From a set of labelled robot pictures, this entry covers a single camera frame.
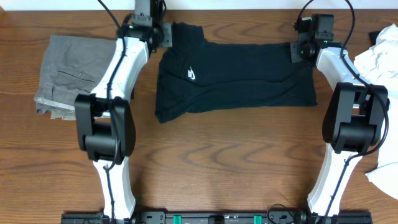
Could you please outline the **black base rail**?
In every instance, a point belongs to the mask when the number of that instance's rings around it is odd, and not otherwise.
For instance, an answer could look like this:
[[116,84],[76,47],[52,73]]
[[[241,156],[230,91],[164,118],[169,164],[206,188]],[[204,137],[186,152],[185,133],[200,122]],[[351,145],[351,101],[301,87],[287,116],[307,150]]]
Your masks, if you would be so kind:
[[300,224],[300,223],[341,223],[372,224],[369,212],[341,212],[334,217],[321,219],[309,215],[304,210],[274,210],[266,213],[167,213],[140,212],[132,218],[118,220],[117,223],[131,224]]

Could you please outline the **folded grey shorts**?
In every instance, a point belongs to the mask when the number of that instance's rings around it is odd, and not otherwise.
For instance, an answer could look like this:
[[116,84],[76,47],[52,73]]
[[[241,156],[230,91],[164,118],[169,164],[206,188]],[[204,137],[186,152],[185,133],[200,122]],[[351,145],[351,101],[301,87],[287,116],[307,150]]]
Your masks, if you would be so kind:
[[88,95],[102,79],[114,55],[114,40],[51,35],[34,96],[36,113],[52,119],[75,120],[74,102]]

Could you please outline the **black garment under white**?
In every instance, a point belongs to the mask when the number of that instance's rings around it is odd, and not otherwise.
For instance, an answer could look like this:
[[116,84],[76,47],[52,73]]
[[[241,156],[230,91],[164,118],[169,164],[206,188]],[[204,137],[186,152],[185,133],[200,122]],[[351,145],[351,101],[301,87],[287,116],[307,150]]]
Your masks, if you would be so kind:
[[376,40],[377,40],[377,37],[379,34],[380,34],[380,31],[373,31],[368,34],[370,42],[371,42],[371,46],[376,44]]

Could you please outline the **black Nike t-shirt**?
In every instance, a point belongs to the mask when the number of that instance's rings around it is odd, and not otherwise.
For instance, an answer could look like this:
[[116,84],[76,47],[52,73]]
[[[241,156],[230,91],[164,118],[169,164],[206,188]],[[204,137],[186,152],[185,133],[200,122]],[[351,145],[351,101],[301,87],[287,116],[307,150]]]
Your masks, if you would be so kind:
[[202,27],[172,25],[172,47],[159,63],[155,116],[262,106],[315,106],[313,67],[292,63],[289,43],[218,44]]

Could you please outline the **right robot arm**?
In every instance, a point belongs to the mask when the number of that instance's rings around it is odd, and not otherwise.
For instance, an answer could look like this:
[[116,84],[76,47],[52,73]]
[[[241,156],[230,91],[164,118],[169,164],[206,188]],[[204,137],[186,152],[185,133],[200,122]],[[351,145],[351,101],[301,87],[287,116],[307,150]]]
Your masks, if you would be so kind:
[[326,153],[307,209],[295,223],[372,223],[370,212],[342,212],[340,202],[358,162],[379,149],[388,132],[388,91],[359,76],[346,45],[334,40],[331,14],[298,16],[298,41],[290,44],[292,63],[310,62],[327,79],[333,94],[322,135]]

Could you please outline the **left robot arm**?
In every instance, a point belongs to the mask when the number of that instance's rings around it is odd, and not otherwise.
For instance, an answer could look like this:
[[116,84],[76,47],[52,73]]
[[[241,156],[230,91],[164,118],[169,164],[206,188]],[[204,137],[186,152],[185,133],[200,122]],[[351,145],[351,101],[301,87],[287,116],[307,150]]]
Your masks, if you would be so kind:
[[117,22],[111,62],[90,94],[74,103],[78,143],[101,181],[104,209],[62,215],[62,223],[137,223],[129,158],[136,143],[130,102],[137,78],[152,52],[172,46],[172,28],[164,22],[165,1],[136,1],[135,10]]

